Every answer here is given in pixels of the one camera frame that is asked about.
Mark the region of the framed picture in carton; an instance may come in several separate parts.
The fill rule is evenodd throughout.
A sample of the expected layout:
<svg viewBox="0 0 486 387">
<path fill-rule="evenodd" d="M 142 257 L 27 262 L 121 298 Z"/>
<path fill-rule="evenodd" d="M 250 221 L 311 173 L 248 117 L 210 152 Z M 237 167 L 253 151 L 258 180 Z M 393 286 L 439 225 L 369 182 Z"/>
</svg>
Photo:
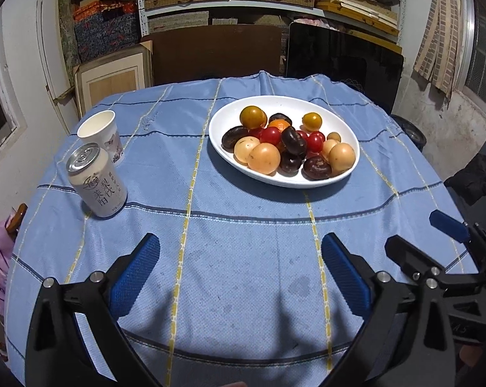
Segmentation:
<svg viewBox="0 0 486 387">
<path fill-rule="evenodd" d="M 74 84 L 79 118 L 109 95 L 153 86 L 152 55 L 153 44 L 145 41 L 76 67 Z"/>
</svg>

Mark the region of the large orange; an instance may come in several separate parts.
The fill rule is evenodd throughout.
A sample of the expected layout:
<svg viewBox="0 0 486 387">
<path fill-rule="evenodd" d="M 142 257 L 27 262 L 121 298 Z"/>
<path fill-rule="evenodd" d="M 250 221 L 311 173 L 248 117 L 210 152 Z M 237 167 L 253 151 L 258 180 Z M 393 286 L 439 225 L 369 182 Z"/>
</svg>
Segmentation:
<svg viewBox="0 0 486 387">
<path fill-rule="evenodd" d="M 277 128 L 281 133 L 288 127 L 291 126 L 289 122 L 284 119 L 275 119 L 269 122 L 269 128 Z"/>
</svg>

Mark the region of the wooden chair back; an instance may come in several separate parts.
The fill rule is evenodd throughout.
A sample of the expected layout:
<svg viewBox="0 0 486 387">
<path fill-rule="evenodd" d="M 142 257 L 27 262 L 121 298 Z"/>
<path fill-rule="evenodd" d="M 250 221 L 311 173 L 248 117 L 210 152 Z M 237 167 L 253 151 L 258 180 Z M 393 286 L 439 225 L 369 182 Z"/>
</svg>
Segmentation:
<svg viewBox="0 0 486 387">
<path fill-rule="evenodd" d="M 5 230 L 9 235 L 17 235 L 27 210 L 27 205 L 25 203 L 21 203 L 20 206 L 17 207 L 13 215 L 8 219 L 5 224 Z"/>
</svg>

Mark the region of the white oval plate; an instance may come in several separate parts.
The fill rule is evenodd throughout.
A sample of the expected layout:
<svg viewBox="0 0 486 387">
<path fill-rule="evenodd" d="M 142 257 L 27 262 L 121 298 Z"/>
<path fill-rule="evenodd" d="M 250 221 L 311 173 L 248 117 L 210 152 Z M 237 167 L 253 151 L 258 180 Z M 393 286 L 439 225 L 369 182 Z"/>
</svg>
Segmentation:
<svg viewBox="0 0 486 387">
<path fill-rule="evenodd" d="M 236 126 L 242 126 L 239 121 L 239 114 L 242 109 L 247 106 L 257 106 L 265 112 L 267 115 L 267 124 L 264 128 L 268 127 L 268 121 L 271 115 L 276 113 L 285 114 L 292 120 L 291 126 L 295 128 L 298 134 L 306 142 L 311 132 L 305 131 L 302 127 L 302 116 L 309 112 L 317 112 L 323 118 L 323 124 L 318 131 L 324 133 L 325 137 L 327 137 L 327 134 L 331 132 L 338 132 L 342 139 L 340 143 L 347 143 L 354 149 L 356 153 L 356 161 L 353 167 L 350 170 L 347 170 L 345 173 L 337 176 L 331 174 L 331 177 L 328 179 L 310 180 L 302 174 L 302 167 L 294 176 L 285 176 L 281 174 L 279 167 L 275 173 L 271 175 L 263 175 L 256 171 L 250 170 L 248 165 L 239 164 L 234 158 L 233 151 L 227 151 L 222 148 L 221 140 L 228 129 Z M 235 167 L 236 170 L 260 182 L 285 188 L 309 189 L 336 183 L 345 179 L 347 176 L 350 176 L 351 172 L 357 167 L 360 159 L 360 146 L 357 137 L 351 128 L 339 116 L 308 101 L 286 96 L 260 95 L 240 99 L 227 104 L 218 110 L 214 116 L 212 116 L 209 124 L 209 138 L 211 145 L 218 152 L 218 154 L 225 161 Z M 282 142 L 275 147 L 279 149 L 280 153 L 287 150 Z M 308 150 L 307 155 L 303 157 L 303 162 L 307 158 L 314 155 L 320 155 L 320 153 L 313 153 Z"/>
</svg>

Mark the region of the beige hanging cloth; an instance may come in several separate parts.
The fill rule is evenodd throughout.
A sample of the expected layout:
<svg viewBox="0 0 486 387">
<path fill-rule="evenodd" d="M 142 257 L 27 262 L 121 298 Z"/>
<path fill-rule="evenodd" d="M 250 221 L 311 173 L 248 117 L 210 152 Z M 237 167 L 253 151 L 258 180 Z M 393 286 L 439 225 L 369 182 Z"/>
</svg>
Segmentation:
<svg viewBox="0 0 486 387">
<path fill-rule="evenodd" d="M 462 41 L 462 0 L 432 0 L 413 70 L 442 92 L 453 92 Z"/>
</svg>

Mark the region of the pale round fruit behind orange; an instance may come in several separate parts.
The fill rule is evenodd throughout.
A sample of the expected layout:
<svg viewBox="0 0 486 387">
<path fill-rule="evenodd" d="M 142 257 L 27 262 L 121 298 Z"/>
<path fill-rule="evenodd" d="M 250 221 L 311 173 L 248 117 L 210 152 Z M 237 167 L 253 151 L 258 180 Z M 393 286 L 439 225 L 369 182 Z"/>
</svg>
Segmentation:
<svg viewBox="0 0 486 387">
<path fill-rule="evenodd" d="M 324 158 L 325 161 L 329 161 L 329 153 L 331 150 L 335 147 L 335 145 L 338 145 L 339 141 L 334 140 L 334 139 L 328 139 L 324 142 L 322 151 L 320 152 L 320 155 Z"/>
</svg>

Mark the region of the yellow orange tomato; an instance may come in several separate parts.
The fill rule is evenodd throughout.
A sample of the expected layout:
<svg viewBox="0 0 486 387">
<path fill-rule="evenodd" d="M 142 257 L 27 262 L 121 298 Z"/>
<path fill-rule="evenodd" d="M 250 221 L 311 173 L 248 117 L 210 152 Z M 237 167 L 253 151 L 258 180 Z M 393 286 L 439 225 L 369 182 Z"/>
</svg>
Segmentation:
<svg viewBox="0 0 486 387">
<path fill-rule="evenodd" d="M 267 115 L 257 106 L 247 106 L 240 112 L 239 121 L 249 130 L 264 128 L 267 124 Z"/>
</svg>

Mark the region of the black panel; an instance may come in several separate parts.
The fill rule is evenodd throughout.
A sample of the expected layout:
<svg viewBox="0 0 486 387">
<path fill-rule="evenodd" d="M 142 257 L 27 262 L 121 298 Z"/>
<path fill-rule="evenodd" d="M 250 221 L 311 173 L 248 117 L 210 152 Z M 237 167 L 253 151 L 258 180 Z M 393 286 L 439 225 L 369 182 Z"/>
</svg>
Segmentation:
<svg viewBox="0 0 486 387">
<path fill-rule="evenodd" d="M 392 113 L 403 71 L 399 53 L 349 33 L 302 23 L 289 26 L 286 75 L 323 74 Z"/>
</svg>

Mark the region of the dark purple plum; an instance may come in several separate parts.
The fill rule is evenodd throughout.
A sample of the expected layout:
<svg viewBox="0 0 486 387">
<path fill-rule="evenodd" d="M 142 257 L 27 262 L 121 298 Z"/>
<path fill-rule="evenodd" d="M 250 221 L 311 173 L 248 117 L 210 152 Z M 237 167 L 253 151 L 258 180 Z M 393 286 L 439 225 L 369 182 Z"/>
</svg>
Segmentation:
<svg viewBox="0 0 486 387">
<path fill-rule="evenodd" d="M 249 136 L 249 131 L 247 128 L 243 126 L 236 126 L 233 128 L 230 128 L 226 131 L 226 133 L 223 135 L 222 140 L 221 140 L 221 145 L 222 148 L 227 150 L 227 151 L 233 151 L 236 143 L 244 138 Z"/>
</svg>

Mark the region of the large pale yellow pear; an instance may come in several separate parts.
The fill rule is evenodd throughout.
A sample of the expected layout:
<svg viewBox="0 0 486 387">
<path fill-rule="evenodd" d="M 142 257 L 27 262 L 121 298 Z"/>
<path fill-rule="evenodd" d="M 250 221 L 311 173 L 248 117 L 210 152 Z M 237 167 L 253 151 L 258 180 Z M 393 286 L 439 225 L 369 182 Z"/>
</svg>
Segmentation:
<svg viewBox="0 0 486 387">
<path fill-rule="evenodd" d="M 260 143 L 248 156 L 248 167 L 263 175 L 275 173 L 281 162 L 281 153 L 271 143 Z"/>
</svg>

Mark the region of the dark wrinkled double fruit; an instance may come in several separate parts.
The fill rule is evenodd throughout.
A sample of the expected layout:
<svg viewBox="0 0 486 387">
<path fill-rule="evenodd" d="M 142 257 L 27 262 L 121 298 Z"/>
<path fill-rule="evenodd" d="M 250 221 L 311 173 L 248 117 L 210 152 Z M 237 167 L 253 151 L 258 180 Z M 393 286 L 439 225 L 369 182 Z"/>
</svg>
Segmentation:
<svg viewBox="0 0 486 387">
<path fill-rule="evenodd" d="M 307 155 L 307 143 L 298 134 L 294 127 L 289 126 L 281 132 L 281 141 L 291 155 L 300 157 L 305 157 L 305 155 Z"/>
</svg>

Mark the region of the white paper cup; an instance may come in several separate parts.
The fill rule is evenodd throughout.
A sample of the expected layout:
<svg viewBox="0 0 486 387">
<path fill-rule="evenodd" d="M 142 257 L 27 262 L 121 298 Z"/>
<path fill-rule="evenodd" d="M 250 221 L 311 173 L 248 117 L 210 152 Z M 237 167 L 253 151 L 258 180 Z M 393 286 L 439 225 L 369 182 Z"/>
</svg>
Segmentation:
<svg viewBox="0 0 486 387">
<path fill-rule="evenodd" d="M 116 114 L 113 110 L 104 110 L 85 120 L 77 130 L 77 136 L 83 143 L 97 143 L 108 152 L 114 165 L 123 159 L 123 146 L 117 128 Z"/>
</svg>

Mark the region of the black bag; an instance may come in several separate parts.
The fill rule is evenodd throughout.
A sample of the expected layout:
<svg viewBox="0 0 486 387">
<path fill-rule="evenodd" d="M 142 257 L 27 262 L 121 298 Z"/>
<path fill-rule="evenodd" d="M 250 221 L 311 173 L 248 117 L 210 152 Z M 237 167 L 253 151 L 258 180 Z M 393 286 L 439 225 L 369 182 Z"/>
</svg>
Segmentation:
<svg viewBox="0 0 486 387">
<path fill-rule="evenodd" d="M 486 229 L 486 141 L 478 153 L 444 185 L 462 217 Z"/>
</svg>

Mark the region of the orange tomato top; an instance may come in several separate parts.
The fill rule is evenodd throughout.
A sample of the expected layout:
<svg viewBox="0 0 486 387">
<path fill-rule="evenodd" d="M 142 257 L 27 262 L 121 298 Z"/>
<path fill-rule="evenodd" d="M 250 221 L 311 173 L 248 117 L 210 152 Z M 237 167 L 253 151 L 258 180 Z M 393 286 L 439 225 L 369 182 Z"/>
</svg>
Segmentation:
<svg viewBox="0 0 486 387">
<path fill-rule="evenodd" d="M 323 124 L 323 118 L 317 112 L 309 112 L 302 116 L 302 127 L 307 132 L 318 131 Z"/>
</svg>

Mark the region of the small red tomato top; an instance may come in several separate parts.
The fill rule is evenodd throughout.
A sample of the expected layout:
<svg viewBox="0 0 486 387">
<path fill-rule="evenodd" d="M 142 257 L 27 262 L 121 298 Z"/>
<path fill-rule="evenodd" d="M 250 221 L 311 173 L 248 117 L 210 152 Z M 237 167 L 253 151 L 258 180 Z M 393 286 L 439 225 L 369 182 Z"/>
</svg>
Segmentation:
<svg viewBox="0 0 486 387">
<path fill-rule="evenodd" d="M 310 140 L 318 140 L 318 141 L 323 143 L 326 140 L 326 137 L 325 137 L 324 133 L 322 133 L 320 131 L 314 131 L 314 132 L 311 132 L 309 134 L 309 139 Z"/>
</svg>

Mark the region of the dark wrinkled fruit right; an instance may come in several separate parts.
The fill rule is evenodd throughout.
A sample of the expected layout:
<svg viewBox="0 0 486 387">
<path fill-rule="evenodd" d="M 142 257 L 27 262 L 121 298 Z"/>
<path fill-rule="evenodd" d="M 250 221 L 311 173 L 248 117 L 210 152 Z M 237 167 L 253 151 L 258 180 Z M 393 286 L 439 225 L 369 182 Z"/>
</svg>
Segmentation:
<svg viewBox="0 0 486 387">
<path fill-rule="evenodd" d="M 314 155 L 304 161 L 302 174 L 310 180 L 324 180 L 331 177 L 332 167 L 322 156 Z"/>
</svg>

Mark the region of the dark plum right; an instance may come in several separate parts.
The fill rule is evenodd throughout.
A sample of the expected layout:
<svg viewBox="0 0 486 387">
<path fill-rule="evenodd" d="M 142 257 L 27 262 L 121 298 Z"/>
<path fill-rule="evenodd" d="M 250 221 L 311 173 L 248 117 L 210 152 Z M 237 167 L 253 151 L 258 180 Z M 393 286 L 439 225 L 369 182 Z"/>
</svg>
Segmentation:
<svg viewBox="0 0 486 387">
<path fill-rule="evenodd" d="M 302 167 L 303 158 L 298 155 L 292 155 L 287 150 L 281 153 L 279 170 L 285 176 L 294 176 Z"/>
</svg>

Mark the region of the small brown round fruit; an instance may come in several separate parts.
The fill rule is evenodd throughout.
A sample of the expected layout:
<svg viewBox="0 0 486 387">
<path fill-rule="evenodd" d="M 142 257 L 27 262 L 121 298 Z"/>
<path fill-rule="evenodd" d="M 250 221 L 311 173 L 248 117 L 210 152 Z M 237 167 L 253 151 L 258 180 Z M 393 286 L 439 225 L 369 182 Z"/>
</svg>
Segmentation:
<svg viewBox="0 0 486 387">
<path fill-rule="evenodd" d="M 336 142 L 338 142 L 338 143 L 340 143 L 340 142 L 341 142 L 341 140 L 342 140 L 342 139 L 341 139 L 341 135 L 340 135 L 340 134 L 338 134 L 338 132 L 331 132 L 331 133 L 327 134 L 326 139 L 327 139 L 327 140 L 334 140 L 334 141 L 336 141 Z"/>
</svg>

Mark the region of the red tomato middle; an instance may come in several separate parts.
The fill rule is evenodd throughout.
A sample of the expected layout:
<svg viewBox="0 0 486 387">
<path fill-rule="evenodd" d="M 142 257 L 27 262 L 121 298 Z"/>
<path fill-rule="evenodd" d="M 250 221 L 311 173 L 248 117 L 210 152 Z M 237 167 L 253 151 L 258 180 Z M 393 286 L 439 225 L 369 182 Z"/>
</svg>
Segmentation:
<svg viewBox="0 0 486 387">
<path fill-rule="evenodd" d="M 310 140 L 309 136 L 308 136 L 307 145 L 308 145 L 308 150 L 310 152 L 320 153 L 322 151 L 324 143 L 322 143 L 318 140 Z"/>
</svg>

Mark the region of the brown wooden board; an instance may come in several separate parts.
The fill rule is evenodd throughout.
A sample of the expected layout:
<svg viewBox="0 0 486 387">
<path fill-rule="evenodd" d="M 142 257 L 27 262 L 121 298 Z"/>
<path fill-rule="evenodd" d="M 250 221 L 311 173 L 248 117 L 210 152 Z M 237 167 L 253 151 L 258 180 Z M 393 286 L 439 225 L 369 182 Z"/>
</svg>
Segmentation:
<svg viewBox="0 0 486 387">
<path fill-rule="evenodd" d="M 206 25 L 152 33 L 154 84 L 280 73 L 281 29 L 272 25 Z"/>
</svg>

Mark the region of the small red tomato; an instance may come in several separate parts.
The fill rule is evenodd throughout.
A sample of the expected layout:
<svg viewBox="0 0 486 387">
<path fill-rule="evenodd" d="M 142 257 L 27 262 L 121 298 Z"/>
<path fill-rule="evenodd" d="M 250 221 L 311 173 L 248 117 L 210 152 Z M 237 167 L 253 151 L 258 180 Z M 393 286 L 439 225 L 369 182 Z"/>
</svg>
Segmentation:
<svg viewBox="0 0 486 387">
<path fill-rule="evenodd" d="M 248 135 L 249 136 L 252 136 L 252 137 L 255 137 L 257 139 L 260 139 L 261 138 L 261 135 L 262 135 L 262 132 L 263 132 L 264 128 L 254 128 L 254 129 L 250 129 L 248 131 Z"/>
<path fill-rule="evenodd" d="M 324 133 L 322 133 L 320 131 L 314 131 L 314 132 L 311 132 L 309 134 L 309 139 L 310 140 L 318 140 L 318 141 L 323 143 L 326 140 L 326 137 L 325 137 Z"/>
</svg>

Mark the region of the red cherry tomato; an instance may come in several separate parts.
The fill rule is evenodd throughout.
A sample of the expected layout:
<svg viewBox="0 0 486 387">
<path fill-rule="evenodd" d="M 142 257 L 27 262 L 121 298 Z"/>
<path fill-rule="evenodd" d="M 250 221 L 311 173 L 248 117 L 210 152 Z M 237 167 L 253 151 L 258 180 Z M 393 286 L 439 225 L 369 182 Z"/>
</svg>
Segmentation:
<svg viewBox="0 0 486 387">
<path fill-rule="evenodd" d="M 260 133 L 260 141 L 277 146 L 281 142 L 281 130 L 276 127 L 264 128 Z"/>
</svg>

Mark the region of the blue checked tablecloth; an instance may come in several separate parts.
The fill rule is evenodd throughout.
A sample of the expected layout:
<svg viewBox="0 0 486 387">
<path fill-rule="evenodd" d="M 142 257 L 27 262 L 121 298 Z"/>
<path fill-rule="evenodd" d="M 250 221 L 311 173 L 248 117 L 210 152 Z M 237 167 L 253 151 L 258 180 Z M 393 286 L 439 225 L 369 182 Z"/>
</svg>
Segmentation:
<svg viewBox="0 0 486 387">
<path fill-rule="evenodd" d="M 246 176 L 209 141 L 211 117 L 257 95 L 308 101 L 337 114 L 361 146 L 343 182 L 313 190 Z M 65 163 L 70 135 L 44 169 L 14 248 L 6 301 L 10 367 L 24 377 L 26 339 L 42 281 L 81 282 L 130 253 L 142 237 L 161 256 L 129 314 L 119 321 L 162 383 L 316 386 L 361 326 L 321 258 L 335 233 L 373 269 L 400 279 L 384 254 L 399 235 L 450 273 L 475 267 L 462 245 L 432 228 L 430 213 L 457 208 L 429 162 L 380 107 L 323 75 L 303 80 L 259 73 L 241 79 L 157 86 L 114 95 L 128 188 L 113 218 L 91 216 Z"/>
</svg>

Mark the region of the white drink can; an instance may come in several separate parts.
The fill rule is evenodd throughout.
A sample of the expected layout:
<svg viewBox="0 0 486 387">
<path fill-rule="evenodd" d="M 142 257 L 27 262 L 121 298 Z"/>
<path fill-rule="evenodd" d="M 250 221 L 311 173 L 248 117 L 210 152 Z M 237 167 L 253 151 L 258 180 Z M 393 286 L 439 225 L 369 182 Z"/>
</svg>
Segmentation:
<svg viewBox="0 0 486 387">
<path fill-rule="evenodd" d="M 97 143 L 75 149 L 67 159 L 66 172 L 71 186 L 98 218 L 114 216 L 128 199 L 108 152 Z"/>
</svg>

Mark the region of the small red tomato right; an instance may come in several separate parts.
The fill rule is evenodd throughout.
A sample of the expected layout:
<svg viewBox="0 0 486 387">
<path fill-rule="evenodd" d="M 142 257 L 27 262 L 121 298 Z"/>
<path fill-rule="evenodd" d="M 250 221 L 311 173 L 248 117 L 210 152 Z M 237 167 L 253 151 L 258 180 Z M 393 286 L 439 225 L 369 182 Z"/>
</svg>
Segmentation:
<svg viewBox="0 0 486 387">
<path fill-rule="evenodd" d="M 252 136 L 252 137 L 255 137 L 257 139 L 260 139 L 261 138 L 261 135 L 262 135 L 262 132 L 263 132 L 264 128 L 254 128 L 254 129 L 250 129 L 248 131 L 248 135 L 249 136 Z"/>
</svg>

